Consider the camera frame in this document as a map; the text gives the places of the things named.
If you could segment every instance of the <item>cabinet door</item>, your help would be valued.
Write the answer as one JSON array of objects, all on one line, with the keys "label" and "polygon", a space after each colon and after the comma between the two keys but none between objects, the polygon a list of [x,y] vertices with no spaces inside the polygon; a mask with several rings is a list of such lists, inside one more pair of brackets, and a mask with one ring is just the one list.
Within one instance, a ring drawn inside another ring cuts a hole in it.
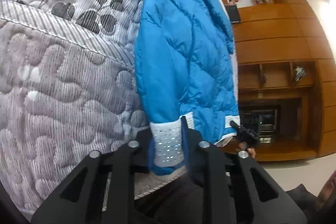
[{"label": "cabinet door", "polygon": [[320,146],[319,156],[336,153],[336,131],[324,133]]},{"label": "cabinet door", "polygon": [[268,19],[242,22],[233,25],[235,41],[246,41],[276,37],[302,37],[296,19]]}]

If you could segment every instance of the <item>floor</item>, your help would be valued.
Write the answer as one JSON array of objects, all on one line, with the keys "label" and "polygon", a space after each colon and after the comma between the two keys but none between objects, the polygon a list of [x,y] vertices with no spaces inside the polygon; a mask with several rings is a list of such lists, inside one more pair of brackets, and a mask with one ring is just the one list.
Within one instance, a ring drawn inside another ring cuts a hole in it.
[{"label": "floor", "polygon": [[307,161],[269,162],[261,165],[285,191],[302,183],[309,192],[317,196],[336,170],[336,154]]}]

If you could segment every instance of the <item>metal screw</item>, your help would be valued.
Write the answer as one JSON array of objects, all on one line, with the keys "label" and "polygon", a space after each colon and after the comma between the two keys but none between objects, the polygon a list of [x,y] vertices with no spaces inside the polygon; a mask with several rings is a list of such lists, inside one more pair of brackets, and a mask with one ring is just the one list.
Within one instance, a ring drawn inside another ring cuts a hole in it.
[{"label": "metal screw", "polygon": [[137,141],[130,141],[128,143],[128,146],[131,147],[131,148],[136,148],[139,146],[139,143]]},{"label": "metal screw", "polygon": [[92,150],[90,153],[89,153],[89,156],[90,158],[98,158],[100,156],[100,152],[98,150]]},{"label": "metal screw", "polygon": [[198,144],[201,148],[208,148],[210,147],[210,144],[207,141],[201,141]]},{"label": "metal screw", "polygon": [[245,150],[240,150],[240,151],[238,152],[238,156],[241,157],[242,159],[245,159],[245,158],[247,158],[247,157],[249,156],[249,154],[248,154],[248,152],[245,151]]}]

